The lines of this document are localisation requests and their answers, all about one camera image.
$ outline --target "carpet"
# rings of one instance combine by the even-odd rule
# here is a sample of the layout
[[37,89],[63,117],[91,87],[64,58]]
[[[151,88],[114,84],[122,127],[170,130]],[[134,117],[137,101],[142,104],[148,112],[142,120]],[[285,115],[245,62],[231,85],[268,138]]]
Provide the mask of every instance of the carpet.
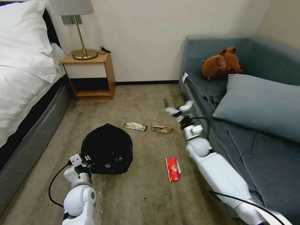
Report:
[[[48,186],[68,158],[80,152],[85,136],[110,123],[132,138],[133,161],[127,173],[92,175],[97,194],[96,225],[242,224],[212,197],[175,118],[164,112],[163,98],[181,106],[176,84],[117,86],[113,100],[71,101],[56,133],[0,218],[0,224],[61,224],[62,208],[48,198]],[[146,132],[123,128],[126,122],[148,125]],[[152,131],[152,123],[172,126],[170,134]],[[182,170],[170,183],[165,158],[176,157]],[[70,184],[59,175],[52,197],[62,203]]]

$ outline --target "baseboard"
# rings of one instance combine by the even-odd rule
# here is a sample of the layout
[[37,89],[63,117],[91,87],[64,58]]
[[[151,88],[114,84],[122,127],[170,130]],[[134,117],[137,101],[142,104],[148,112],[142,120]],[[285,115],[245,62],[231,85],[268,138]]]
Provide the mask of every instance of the baseboard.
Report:
[[116,82],[117,85],[147,85],[147,84],[178,84],[178,80],[167,80],[167,81],[123,81]]

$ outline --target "wall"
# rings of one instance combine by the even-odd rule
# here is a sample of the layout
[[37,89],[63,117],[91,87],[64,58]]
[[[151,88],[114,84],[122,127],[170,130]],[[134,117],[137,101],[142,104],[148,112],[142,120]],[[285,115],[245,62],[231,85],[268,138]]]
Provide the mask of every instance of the wall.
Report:
[[299,0],[272,0],[258,34],[300,48],[299,7]]
[[[92,0],[80,29],[86,48],[112,51],[116,81],[177,80],[187,35],[257,34],[270,1]],[[75,25],[49,13],[64,52],[79,49]]]

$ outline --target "trash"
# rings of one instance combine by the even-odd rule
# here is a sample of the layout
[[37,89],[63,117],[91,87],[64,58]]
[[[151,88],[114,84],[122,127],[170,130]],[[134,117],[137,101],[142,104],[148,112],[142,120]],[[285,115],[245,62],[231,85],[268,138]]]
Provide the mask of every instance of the trash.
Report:
[[81,155],[90,157],[91,173],[125,173],[133,159],[132,140],[124,130],[107,123],[85,137]]
[[166,158],[169,181],[173,182],[180,178],[181,169],[176,158]]
[[130,122],[130,123],[124,124],[124,127],[145,132],[147,130],[148,126],[145,126],[145,125],[142,125],[142,124],[139,124],[139,123]]
[[173,127],[169,127],[169,126],[162,126],[162,125],[158,125],[157,123],[153,122],[153,131],[157,131],[160,133],[165,133],[168,134],[173,130]]

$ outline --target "stuffed animal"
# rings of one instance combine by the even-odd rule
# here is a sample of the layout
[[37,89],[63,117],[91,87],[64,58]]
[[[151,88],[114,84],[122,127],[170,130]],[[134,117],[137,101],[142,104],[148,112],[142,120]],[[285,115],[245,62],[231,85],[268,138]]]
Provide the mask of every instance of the stuffed animal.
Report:
[[221,55],[212,56],[207,60],[202,60],[202,63],[202,76],[208,80],[220,77],[226,69],[225,60]]
[[242,73],[244,68],[234,54],[235,47],[223,49],[218,55],[202,60],[202,76],[208,80],[226,78],[228,74]]
[[226,69],[223,72],[224,76],[244,71],[244,67],[238,64],[238,57],[234,54],[235,51],[235,47],[230,47],[219,52],[219,55],[223,56],[226,63]]

